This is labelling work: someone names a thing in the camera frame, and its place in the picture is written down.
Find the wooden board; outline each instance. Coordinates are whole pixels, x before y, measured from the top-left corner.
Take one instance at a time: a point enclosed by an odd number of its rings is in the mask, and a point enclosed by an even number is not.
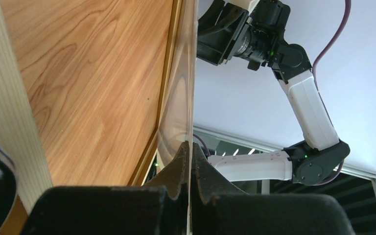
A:
[[[168,40],[166,43],[166,53],[165,53],[165,62],[164,62],[164,70],[162,74],[162,83],[161,83],[161,93],[159,95],[159,106],[157,112],[157,126],[159,126],[159,121],[161,117],[161,113],[163,112],[163,107],[165,104],[165,96],[168,94],[167,86],[169,82],[171,66],[172,66],[172,59],[175,51],[175,45],[177,41],[177,32],[178,32],[178,22],[181,13],[181,3],[182,0],[173,0],[172,4],[172,13],[171,19],[169,24],[169,31],[168,31]],[[129,186],[141,186],[145,181],[145,175],[148,173],[151,165],[150,162],[153,161],[154,155],[157,150],[158,146],[158,129],[156,129],[154,138],[149,142],[146,146],[146,149],[143,153],[143,156],[139,160],[138,165],[128,183]]]
[[[193,96],[197,41],[197,1],[182,0],[175,50],[160,116],[158,152],[164,165],[182,142],[192,144]]]
[[[55,185],[125,185],[156,128],[172,0],[1,0]]]
[[[1,8],[0,147],[15,163],[18,194],[30,212],[52,182]]]

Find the white ceiling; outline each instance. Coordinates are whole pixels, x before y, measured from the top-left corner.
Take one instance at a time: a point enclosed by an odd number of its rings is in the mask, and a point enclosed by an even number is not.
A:
[[[199,0],[199,16],[212,0]],[[313,62],[339,26],[344,0],[283,0],[291,7],[285,39]],[[318,65],[321,95],[346,163],[376,171],[376,0],[352,0],[341,37]],[[254,72],[234,58],[218,67],[197,60],[194,124],[289,146],[303,140],[290,104],[270,68]]]

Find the purple cable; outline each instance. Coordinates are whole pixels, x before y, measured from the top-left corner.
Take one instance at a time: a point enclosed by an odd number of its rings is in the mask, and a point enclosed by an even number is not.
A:
[[[332,39],[330,40],[330,42],[327,44],[327,46],[321,51],[321,53],[318,55],[318,57],[316,57],[316,60],[315,62],[313,63],[313,67],[312,67],[312,73],[313,73],[313,81],[315,82],[315,87],[316,87],[316,90],[318,91],[319,93],[319,89],[318,89],[318,82],[316,80],[316,67],[318,66],[318,63],[319,61],[322,59],[322,57],[328,52],[328,50],[332,47],[332,45],[335,43],[335,41],[338,39],[339,35],[341,35],[342,31],[344,30],[345,28],[345,25],[347,24],[348,22],[348,19],[350,17],[350,13],[351,13],[351,0],[345,0],[345,10],[344,10],[344,16],[342,17],[342,21],[341,21],[341,24],[339,25],[337,31],[335,32],[334,36],[332,37]],[[322,97],[321,95],[319,94],[319,97],[321,98],[321,101],[322,101],[322,104],[325,108],[325,111],[327,112],[327,115],[328,115],[328,118],[330,120],[330,117],[329,117],[329,113],[328,113],[328,110],[327,108],[325,107],[325,104],[324,104],[324,101],[322,100]],[[321,181],[320,183],[318,183],[316,186],[320,186],[320,185],[325,185],[325,184],[328,184],[330,182],[332,182],[333,180],[336,179],[336,177],[338,177],[339,173],[341,172],[342,170],[342,166],[344,165],[344,161],[342,161],[340,164],[339,164],[339,167],[336,171],[336,173],[329,177],[328,179],[325,179],[323,181]]]
[[[341,35],[342,31],[345,28],[345,25],[347,24],[349,17],[350,17],[350,12],[351,12],[351,0],[345,0],[345,11],[344,11],[344,16],[342,17],[341,24],[339,25],[337,31],[335,32],[335,35],[332,37],[330,42],[321,51],[321,53],[318,55],[318,57],[316,57],[316,60],[313,63],[312,73],[313,73],[313,79],[314,79],[315,86],[316,86],[317,90],[318,90],[318,82],[316,81],[316,67],[318,66],[318,63],[322,59],[322,57],[324,57],[324,55],[328,52],[328,50],[332,47],[332,45],[338,39],[339,35]]]
[[[208,149],[208,147],[207,147],[207,145],[205,144],[205,142],[197,135],[197,134],[192,134],[192,136],[194,136],[195,138],[197,138],[201,143],[202,143],[202,145],[204,146],[204,149],[205,149],[205,151],[207,152],[207,155],[208,156],[206,156],[206,157],[209,157],[209,156],[211,156],[211,153],[210,153],[210,150]]]
[[[338,177],[339,173],[341,172],[342,170],[342,166],[344,165],[344,161],[342,161],[339,166],[338,166],[338,169],[336,170],[335,174],[331,177],[329,177],[328,179],[320,182],[319,184],[315,185],[315,186],[321,186],[321,185],[326,185],[326,184],[329,184],[330,182],[332,182],[333,180],[336,179],[336,177]]]

